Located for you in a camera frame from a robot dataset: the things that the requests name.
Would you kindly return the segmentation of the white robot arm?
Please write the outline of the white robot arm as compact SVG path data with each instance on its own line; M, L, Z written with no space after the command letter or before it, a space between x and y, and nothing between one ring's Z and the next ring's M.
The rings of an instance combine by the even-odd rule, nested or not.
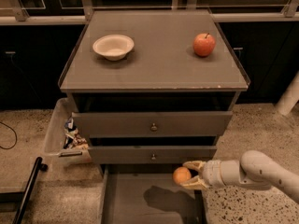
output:
M183 166L198 173L180 183L185 189L237 186L243 189L268 190L275 187L299 203L299 175L283 168L260 151L247 151L239 160L186 161Z

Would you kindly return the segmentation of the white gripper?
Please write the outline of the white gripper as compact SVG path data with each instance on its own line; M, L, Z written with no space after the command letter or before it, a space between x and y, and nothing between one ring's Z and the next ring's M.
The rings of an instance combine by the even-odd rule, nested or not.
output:
M181 183L180 185L185 189L193 190L205 190L210 187L221 187L221 162L218 160L208 161L186 161L183 166L194 170L198 173L202 172L204 179L200 178L198 175L191 178L190 180Z

